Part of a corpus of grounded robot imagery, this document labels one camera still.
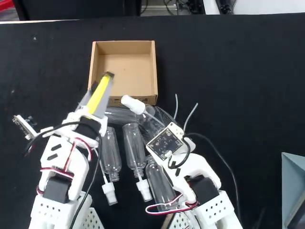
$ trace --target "open cardboard box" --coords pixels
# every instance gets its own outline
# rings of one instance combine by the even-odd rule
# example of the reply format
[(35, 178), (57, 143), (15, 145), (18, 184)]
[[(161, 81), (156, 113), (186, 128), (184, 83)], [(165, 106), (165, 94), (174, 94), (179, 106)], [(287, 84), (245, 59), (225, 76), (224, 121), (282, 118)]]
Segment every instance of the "open cardboard box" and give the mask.
[(109, 105), (121, 105), (125, 94), (155, 105), (158, 96), (154, 41), (93, 42), (89, 85), (99, 83), (104, 72), (114, 73)]

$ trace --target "black cloth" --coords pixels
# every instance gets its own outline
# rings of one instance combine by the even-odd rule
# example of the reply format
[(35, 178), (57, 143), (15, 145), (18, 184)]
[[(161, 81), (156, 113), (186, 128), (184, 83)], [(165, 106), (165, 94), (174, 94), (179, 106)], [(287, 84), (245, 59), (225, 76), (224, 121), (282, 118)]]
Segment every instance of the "black cloth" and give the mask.
[[(305, 14), (286, 14), (0, 25), (0, 225), (27, 227), (45, 144), (21, 158), (27, 141), (12, 116), (32, 115), (37, 128), (59, 124), (86, 92), (92, 41), (155, 40), (158, 105), (174, 113), (178, 93), (183, 125), (199, 103), (186, 132), (211, 138), (232, 166), (244, 228), (263, 210), (260, 228), (280, 228), (281, 152), (304, 155), (305, 148), (304, 24)], [(235, 205), (227, 168), (204, 141), (194, 141)], [(164, 217), (144, 212), (147, 204), (120, 150), (119, 203), (108, 206), (98, 176), (93, 205), (107, 229), (160, 228)]]

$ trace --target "bottle cap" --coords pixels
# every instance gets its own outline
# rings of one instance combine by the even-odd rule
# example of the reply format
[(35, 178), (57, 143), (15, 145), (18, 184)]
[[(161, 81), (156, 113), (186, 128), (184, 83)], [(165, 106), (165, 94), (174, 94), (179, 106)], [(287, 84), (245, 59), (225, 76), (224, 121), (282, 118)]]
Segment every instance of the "bottle cap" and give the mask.
[(114, 185), (112, 182), (102, 185), (102, 189), (103, 189), (104, 194), (107, 197), (108, 204), (110, 206), (118, 203), (116, 196), (115, 196), (115, 192), (114, 192)]
[(151, 192), (149, 190), (149, 184), (147, 179), (140, 180), (137, 182), (138, 190), (141, 192), (144, 202), (150, 201), (152, 199)]
[(121, 103), (137, 115), (141, 115), (145, 111), (145, 103), (141, 102), (138, 99), (134, 99), (129, 95), (123, 95), (123, 97), (121, 98)]

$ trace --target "floor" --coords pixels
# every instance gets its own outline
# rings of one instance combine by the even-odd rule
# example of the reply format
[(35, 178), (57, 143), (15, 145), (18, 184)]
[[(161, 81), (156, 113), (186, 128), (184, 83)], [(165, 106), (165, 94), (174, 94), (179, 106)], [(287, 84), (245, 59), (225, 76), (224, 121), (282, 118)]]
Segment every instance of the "floor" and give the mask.
[[(166, 8), (164, 0), (142, 0), (142, 14), (141, 16), (162, 16), (162, 15), (188, 15), (189, 11), (182, 7), (177, 11), (174, 0), (169, 1)], [(19, 21), (15, 8), (0, 12), (0, 21)]]

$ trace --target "robotic arm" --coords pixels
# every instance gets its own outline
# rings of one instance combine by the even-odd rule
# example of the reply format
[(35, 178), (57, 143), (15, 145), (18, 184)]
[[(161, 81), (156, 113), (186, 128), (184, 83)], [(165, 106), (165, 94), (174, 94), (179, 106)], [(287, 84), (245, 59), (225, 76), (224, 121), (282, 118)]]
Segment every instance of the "robotic arm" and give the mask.
[[(139, 101), (125, 101), (122, 103), (139, 115)], [(186, 213), (194, 228), (242, 229), (227, 193), (220, 190), (219, 177), (204, 157), (191, 153), (195, 144), (178, 125), (171, 122), (162, 128), (146, 149), (163, 168), (173, 189), (181, 193), (179, 205), (190, 206)]]
[[(26, 133), (27, 139), (32, 139), (28, 151), (32, 150), (32, 143), (36, 139), (50, 136), (41, 157), (42, 174), (36, 188), (37, 196), (29, 229), (83, 228), (92, 203), (88, 192), (96, 175), (98, 162), (88, 190), (81, 190), (93, 157), (91, 149), (99, 148), (98, 161), (100, 159), (101, 138), (105, 135), (108, 120), (106, 116), (97, 118), (92, 114), (97, 107), (106, 110), (112, 78), (112, 73), (106, 73), (87, 105), (69, 113), (58, 127), (45, 128), (38, 134), (20, 115), (14, 117), (13, 121)], [(81, 152), (82, 148), (87, 151), (85, 155)], [(106, 195), (114, 193), (112, 183), (107, 183), (102, 188)], [(94, 218), (96, 228), (102, 229), (98, 216)]]

